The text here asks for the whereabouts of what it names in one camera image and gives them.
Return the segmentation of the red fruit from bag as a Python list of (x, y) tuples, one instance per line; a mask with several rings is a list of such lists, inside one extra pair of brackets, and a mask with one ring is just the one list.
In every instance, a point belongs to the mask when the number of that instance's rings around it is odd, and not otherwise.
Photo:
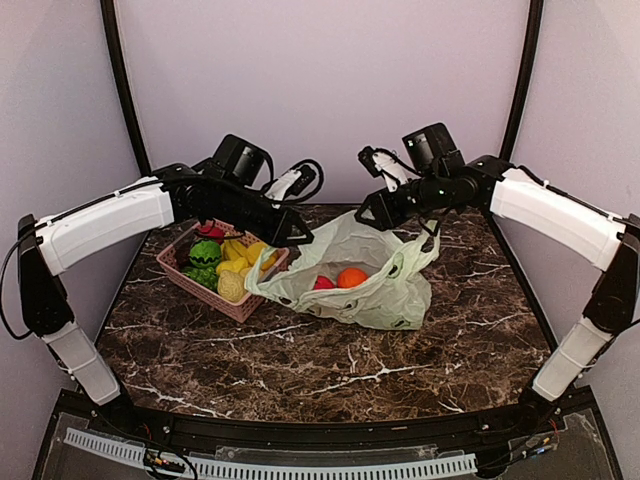
[(318, 275), (316, 277), (316, 280), (313, 286), (314, 290), (329, 290), (334, 288), (335, 288), (335, 284), (330, 278), (323, 275)]

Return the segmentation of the orange fruit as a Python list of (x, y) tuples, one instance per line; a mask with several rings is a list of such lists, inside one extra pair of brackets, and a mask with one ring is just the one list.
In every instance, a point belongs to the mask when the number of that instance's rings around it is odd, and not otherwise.
[(336, 286), (338, 288), (354, 288), (364, 283), (369, 275), (360, 268), (349, 267), (339, 273)]

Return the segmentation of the light green plastic bag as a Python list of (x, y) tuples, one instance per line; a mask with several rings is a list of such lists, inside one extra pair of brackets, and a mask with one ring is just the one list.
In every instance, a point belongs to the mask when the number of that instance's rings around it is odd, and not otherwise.
[(248, 292), (298, 313), (377, 330), (419, 330), (431, 306), (423, 275), (439, 257), (440, 223), (411, 241), (356, 221), (349, 211), (313, 231), (287, 270), (259, 273), (275, 252), (264, 249), (245, 277)]

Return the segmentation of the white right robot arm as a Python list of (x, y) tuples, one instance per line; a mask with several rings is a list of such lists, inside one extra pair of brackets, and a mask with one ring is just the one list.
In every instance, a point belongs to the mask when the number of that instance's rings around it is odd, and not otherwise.
[(547, 420), (548, 404), (617, 336), (638, 324), (639, 219), (592, 206), (523, 165), (491, 155), (466, 162), (442, 123), (408, 134), (402, 142), (408, 163), (381, 147), (359, 152), (359, 162), (386, 186), (366, 197), (356, 213), (358, 222), (385, 231), (421, 214), (473, 207), (543, 234), (601, 273), (580, 319), (533, 377), (524, 401), (511, 410), (511, 426), (530, 434)]

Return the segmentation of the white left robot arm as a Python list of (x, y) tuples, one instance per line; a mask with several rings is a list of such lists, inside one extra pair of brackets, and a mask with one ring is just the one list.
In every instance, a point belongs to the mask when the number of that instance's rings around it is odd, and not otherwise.
[(318, 193), (322, 167), (302, 160), (254, 188), (261, 168), (272, 166), (265, 150), (228, 134), (211, 157), (192, 167), (172, 164), (63, 213), (40, 220), (24, 216), (7, 255), (17, 259), (26, 330), (10, 336), (40, 338), (90, 400), (103, 406), (103, 421), (120, 436), (134, 435), (140, 412), (125, 401), (120, 381), (77, 324), (60, 274), (130, 237), (190, 219), (220, 220), (269, 246), (310, 243), (313, 235), (292, 207)]

